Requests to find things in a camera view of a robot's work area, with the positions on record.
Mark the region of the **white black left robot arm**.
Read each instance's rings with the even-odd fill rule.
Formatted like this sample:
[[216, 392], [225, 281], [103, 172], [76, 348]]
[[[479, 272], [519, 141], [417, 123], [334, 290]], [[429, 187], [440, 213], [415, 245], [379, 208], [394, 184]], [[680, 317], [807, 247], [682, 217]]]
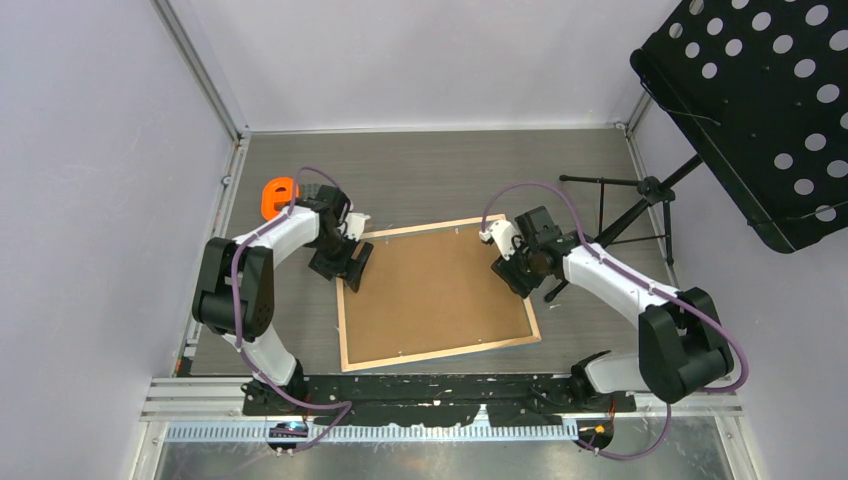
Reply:
[[355, 212], [339, 188], [319, 186], [253, 231], [205, 245], [194, 292], [193, 319], [242, 355], [280, 412], [298, 412], [307, 398], [301, 362], [272, 326], [275, 270], [300, 248], [309, 268], [358, 291], [373, 246], [361, 239], [370, 217]]

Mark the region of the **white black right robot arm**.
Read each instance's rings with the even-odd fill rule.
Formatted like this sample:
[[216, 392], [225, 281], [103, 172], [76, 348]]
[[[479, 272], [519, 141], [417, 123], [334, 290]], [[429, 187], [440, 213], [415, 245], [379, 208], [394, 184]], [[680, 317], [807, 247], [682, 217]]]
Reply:
[[733, 371], [731, 346], [717, 329], [715, 306], [705, 291], [653, 281], [592, 238], [563, 233], [544, 207], [514, 221], [493, 221], [479, 238], [497, 248], [492, 269], [520, 297], [555, 277], [595, 295], [635, 326], [635, 352], [602, 351], [572, 366], [567, 387], [580, 408], [596, 410], [612, 393], [627, 391], [649, 392], [673, 404]]

